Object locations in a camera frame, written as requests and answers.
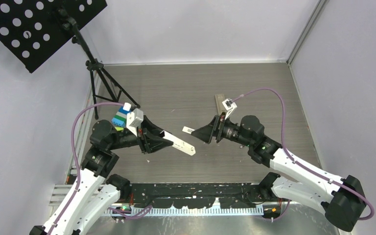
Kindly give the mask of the white remote back cover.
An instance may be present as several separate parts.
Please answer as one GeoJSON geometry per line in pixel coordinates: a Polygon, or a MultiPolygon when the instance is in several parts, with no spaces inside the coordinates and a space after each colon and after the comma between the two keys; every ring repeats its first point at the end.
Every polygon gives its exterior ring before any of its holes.
{"type": "Polygon", "coordinates": [[[193,131],[195,131],[195,129],[192,129],[190,127],[186,127],[184,126],[183,129],[182,129],[183,132],[187,133],[187,134],[191,134],[193,131]]]}

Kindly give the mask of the white slim remote control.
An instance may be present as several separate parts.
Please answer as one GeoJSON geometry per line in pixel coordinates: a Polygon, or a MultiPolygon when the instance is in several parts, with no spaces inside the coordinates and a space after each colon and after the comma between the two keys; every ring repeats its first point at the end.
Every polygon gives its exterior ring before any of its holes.
{"type": "Polygon", "coordinates": [[[190,156],[193,156],[196,153],[195,147],[193,145],[183,141],[182,139],[174,136],[173,134],[167,131],[162,131],[162,133],[164,139],[173,142],[173,148],[178,149],[179,151],[190,156]]]}

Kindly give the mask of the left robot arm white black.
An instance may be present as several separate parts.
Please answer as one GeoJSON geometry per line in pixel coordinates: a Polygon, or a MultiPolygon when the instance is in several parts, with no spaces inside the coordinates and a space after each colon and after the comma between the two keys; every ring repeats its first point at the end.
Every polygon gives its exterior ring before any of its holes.
{"type": "Polygon", "coordinates": [[[116,201],[126,202],[131,195],[128,179],[110,174],[119,157],[113,150],[138,146],[142,153],[154,153],[184,143],[154,125],[138,110],[127,114],[123,131],[107,120],[93,126],[91,148],[66,197],[44,225],[34,226],[32,235],[85,235],[98,218],[116,201]]]}

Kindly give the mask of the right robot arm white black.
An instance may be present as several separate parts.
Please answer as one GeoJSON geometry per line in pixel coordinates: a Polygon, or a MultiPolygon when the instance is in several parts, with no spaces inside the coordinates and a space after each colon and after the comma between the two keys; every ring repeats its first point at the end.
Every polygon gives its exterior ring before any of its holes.
{"type": "Polygon", "coordinates": [[[225,114],[198,129],[183,131],[209,144],[227,139],[249,148],[251,159],[293,179],[291,182],[270,172],[260,182],[260,195],[266,201],[276,197],[296,201],[320,213],[335,227],[351,232],[367,204],[361,182],[354,176],[343,178],[328,173],[290,153],[264,133],[264,126],[253,115],[232,123],[225,114]]]}

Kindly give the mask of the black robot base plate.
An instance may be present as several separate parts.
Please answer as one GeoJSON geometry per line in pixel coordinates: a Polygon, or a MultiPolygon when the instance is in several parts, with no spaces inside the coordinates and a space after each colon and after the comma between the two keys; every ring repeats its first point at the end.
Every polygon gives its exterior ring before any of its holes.
{"type": "Polygon", "coordinates": [[[265,202],[280,202],[267,189],[253,183],[132,183],[116,201],[137,208],[245,209],[265,202]]]}

